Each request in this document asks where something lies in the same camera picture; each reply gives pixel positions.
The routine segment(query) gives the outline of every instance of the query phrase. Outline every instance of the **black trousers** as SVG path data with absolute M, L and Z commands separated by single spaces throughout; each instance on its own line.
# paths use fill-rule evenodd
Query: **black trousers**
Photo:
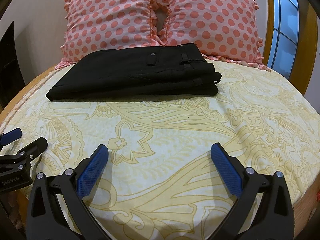
M 82 58 L 46 97 L 52 101 L 132 95 L 214 96 L 220 78 L 193 43 L 108 49 Z

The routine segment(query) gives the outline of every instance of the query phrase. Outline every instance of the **screw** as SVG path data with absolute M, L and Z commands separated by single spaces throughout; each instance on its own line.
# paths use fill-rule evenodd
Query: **screw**
M 73 173 L 73 169 L 67 169 L 64 173 L 69 176 Z
M 254 174 L 254 169 L 251 168 L 251 167 L 247 167 L 247 168 L 245 169 L 245 171 L 246 171 L 248 174 Z
M 276 175 L 279 177 L 279 178 L 282 178 L 283 177 L 283 173 L 281 171 L 277 171 L 276 172 Z
M 43 177 L 43 173 L 42 172 L 37 174 L 37 179 L 41 179 L 42 177 Z

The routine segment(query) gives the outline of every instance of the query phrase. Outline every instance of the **blue gripper pad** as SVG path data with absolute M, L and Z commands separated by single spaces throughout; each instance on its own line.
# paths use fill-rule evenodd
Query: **blue gripper pad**
M 91 161 L 77 180 L 77 194 L 80 199 L 88 196 L 109 158 L 108 148 L 100 144 L 92 154 Z
M 240 198 L 242 194 L 242 179 L 217 143 L 211 147 L 211 159 L 229 192 Z
M 4 135 L 2 135 L 0 137 L 0 145 L 2 146 L 6 146 L 12 142 L 14 142 L 15 140 L 20 139 L 22 136 L 22 131 L 20 128 L 16 128 L 8 133 L 5 133 Z

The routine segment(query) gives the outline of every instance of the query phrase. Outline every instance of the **pillow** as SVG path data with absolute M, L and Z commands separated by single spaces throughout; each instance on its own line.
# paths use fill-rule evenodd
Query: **pillow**
M 159 46 L 151 0 L 65 0 L 64 58 L 55 69 L 101 49 Z
M 155 0 L 155 8 L 168 13 L 158 33 L 160 44 L 193 42 L 211 59 L 236 62 L 261 69 L 262 39 L 255 22 L 256 0 Z

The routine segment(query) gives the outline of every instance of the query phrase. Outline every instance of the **paisley pattern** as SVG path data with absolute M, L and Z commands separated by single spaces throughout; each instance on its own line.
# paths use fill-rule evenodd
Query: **paisley pattern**
M 208 237 L 236 200 L 210 159 L 215 142 L 260 173 L 282 171 L 292 203 L 299 201 L 320 170 L 319 114 L 275 71 L 213 63 L 223 76 L 215 97 L 49 102 L 46 93 L 72 66 L 52 72 L 2 123 L 0 133 L 24 132 L 2 152 L 47 138 L 34 178 L 61 174 L 107 145 L 107 167 L 84 200 L 116 239 Z M 28 197 L 31 187 L 22 191 Z

